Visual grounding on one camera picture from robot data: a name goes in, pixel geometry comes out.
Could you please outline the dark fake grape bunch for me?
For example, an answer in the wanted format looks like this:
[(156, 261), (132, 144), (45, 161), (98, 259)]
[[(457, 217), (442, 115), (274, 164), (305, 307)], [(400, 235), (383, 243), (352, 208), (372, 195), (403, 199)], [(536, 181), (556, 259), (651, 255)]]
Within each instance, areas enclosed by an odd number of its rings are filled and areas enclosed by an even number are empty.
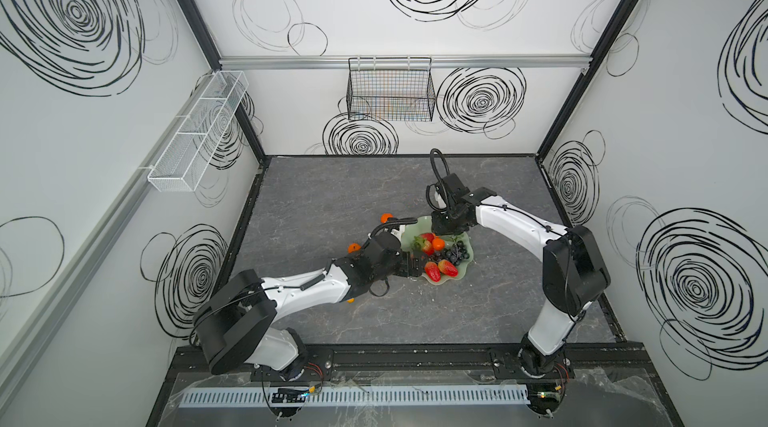
[(458, 266), (462, 262), (468, 261), (470, 258), (467, 244), (463, 240), (443, 241), (441, 246), (442, 248), (438, 249), (437, 239), (435, 239), (433, 242), (433, 259), (436, 262), (447, 260), (454, 266)]

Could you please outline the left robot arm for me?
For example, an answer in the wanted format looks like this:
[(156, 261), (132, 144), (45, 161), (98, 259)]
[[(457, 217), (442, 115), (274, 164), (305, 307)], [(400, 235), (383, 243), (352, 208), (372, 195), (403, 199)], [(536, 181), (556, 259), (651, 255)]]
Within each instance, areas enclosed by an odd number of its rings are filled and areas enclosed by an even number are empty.
[(384, 230), (318, 270), (264, 278), (253, 269), (244, 270), (198, 310), (193, 334), (214, 375), (251, 365), (292, 381), (303, 374), (309, 354), (295, 329), (277, 329), (276, 321), (371, 293), (376, 282), (391, 276), (417, 277), (427, 261), (423, 253), (403, 250), (400, 239)]

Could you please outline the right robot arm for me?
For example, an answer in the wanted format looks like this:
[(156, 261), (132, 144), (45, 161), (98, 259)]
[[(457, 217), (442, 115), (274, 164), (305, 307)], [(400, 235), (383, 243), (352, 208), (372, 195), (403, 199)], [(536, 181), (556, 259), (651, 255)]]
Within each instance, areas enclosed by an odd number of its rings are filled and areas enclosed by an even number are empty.
[(576, 324), (610, 285), (603, 256), (589, 228), (548, 222), (507, 202), (485, 187), (474, 191), (454, 173), (426, 188), (437, 234), (459, 235), (475, 226), (493, 230), (542, 263), (545, 301), (521, 340), (521, 369), (541, 378), (554, 369)]

